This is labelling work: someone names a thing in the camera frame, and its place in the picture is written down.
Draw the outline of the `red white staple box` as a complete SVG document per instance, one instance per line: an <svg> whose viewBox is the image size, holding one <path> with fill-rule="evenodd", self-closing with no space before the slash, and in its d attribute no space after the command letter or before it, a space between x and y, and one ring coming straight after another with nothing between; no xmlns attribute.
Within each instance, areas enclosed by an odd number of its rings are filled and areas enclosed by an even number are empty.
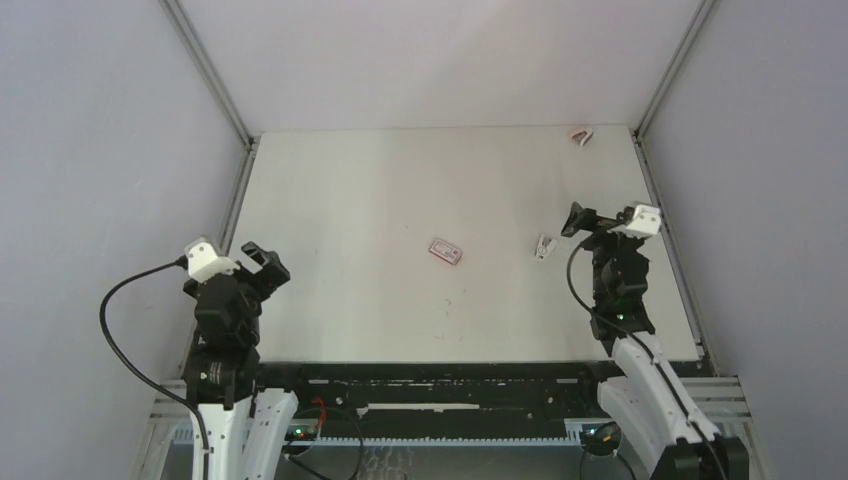
<svg viewBox="0 0 848 480"><path fill-rule="evenodd" d="M428 252L452 266L458 265L463 255L461 249L439 238L433 240Z"/></svg>

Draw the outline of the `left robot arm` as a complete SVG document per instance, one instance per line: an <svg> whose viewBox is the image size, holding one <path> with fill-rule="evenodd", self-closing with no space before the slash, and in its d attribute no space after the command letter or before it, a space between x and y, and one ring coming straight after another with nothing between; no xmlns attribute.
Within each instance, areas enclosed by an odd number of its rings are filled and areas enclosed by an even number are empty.
<svg viewBox="0 0 848 480"><path fill-rule="evenodd" d="M201 237L185 250L195 301L199 344L183 374L191 408L195 479L271 479L286 429L311 407L311 388L287 379L276 388L259 384L262 304L291 279L278 254L254 242L242 252L251 271Z"/></svg>

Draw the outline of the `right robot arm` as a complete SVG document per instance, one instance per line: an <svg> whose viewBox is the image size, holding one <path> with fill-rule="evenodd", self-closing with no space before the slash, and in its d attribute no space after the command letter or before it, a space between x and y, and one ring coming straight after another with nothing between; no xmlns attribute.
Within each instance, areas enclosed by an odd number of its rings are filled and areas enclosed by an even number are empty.
<svg viewBox="0 0 848 480"><path fill-rule="evenodd" d="M650 204L628 205L613 217L578 202L570 207L562 237L586 236L568 256L567 286L622 372L583 383L579 406L609 415L651 479L747 479L743 441L725 436L697 405L647 313L650 261L640 249L661 226L661 211Z"/></svg>

